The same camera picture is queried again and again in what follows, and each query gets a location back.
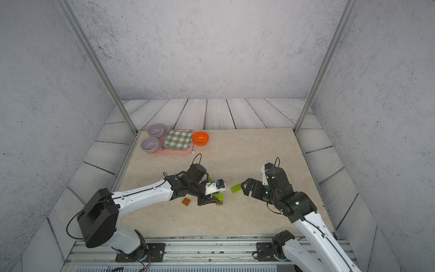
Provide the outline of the long lime lego plate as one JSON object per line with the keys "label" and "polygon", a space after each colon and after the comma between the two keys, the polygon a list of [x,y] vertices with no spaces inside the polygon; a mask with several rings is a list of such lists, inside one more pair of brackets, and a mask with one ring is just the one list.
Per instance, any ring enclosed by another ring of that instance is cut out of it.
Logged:
{"label": "long lime lego plate", "polygon": [[236,192],[242,190],[241,184],[237,184],[237,185],[235,185],[235,186],[232,186],[232,187],[230,188],[230,190],[231,190],[232,193],[236,193]]}

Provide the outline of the brown lego brick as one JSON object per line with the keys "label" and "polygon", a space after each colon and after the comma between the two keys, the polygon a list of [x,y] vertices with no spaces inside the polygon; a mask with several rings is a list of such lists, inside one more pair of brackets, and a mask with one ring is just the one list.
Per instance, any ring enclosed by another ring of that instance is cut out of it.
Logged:
{"label": "brown lego brick", "polygon": [[189,199],[189,198],[184,198],[184,199],[182,200],[182,204],[183,204],[184,206],[189,206],[190,203],[191,203],[191,199]]}

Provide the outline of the long lime lego brick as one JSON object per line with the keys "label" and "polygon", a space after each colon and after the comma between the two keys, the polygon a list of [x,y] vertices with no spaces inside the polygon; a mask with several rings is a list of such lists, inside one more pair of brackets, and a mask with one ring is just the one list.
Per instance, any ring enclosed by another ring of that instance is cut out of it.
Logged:
{"label": "long lime lego brick", "polygon": [[219,193],[215,193],[214,197],[217,198],[220,202],[224,201],[224,196],[223,194],[219,194]]}

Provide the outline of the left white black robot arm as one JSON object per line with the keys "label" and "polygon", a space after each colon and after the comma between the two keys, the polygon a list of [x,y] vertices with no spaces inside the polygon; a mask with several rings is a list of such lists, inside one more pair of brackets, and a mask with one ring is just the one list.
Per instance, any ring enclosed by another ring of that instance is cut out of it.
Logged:
{"label": "left white black robot arm", "polygon": [[216,194],[225,191],[224,180],[209,181],[205,167],[198,163],[187,171],[164,175],[156,183],[123,192],[98,190],[73,216],[78,222],[81,240],[87,248],[106,245],[130,258],[140,260],[150,253],[142,234],[130,232],[119,225],[119,220],[139,209],[161,202],[173,201],[187,195],[197,198],[198,206],[219,204]]}

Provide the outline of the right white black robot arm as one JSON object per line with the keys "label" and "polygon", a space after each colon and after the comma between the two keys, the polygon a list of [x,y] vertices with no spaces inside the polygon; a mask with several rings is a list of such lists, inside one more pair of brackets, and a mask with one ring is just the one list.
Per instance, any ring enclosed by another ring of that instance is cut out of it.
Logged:
{"label": "right white black robot arm", "polygon": [[316,205],[303,192],[293,190],[285,171],[266,164],[263,181],[252,178],[241,184],[244,195],[273,205],[276,212],[288,218],[314,248],[318,257],[310,254],[289,231],[282,231],[272,239],[265,253],[257,252],[256,259],[289,260],[302,272],[358,272],[358,266],[326,227]]}

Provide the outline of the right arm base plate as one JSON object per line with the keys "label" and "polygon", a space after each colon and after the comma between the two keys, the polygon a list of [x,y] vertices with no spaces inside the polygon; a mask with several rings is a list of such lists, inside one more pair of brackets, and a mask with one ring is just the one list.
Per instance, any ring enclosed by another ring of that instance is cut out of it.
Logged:
{"label": "right arm base plate", "polygon": [[260,262],[280,261],[282,250],[275,242],[257,243],[253,257]]}

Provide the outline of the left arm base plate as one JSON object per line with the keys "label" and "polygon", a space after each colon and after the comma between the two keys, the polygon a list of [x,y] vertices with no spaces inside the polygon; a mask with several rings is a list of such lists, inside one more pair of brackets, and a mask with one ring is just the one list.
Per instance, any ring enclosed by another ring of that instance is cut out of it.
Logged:
{"label": "left arm base plate", "polygon": [[132,253],[117,252],[115,262],[162,262],[166,243],[140,245]]}

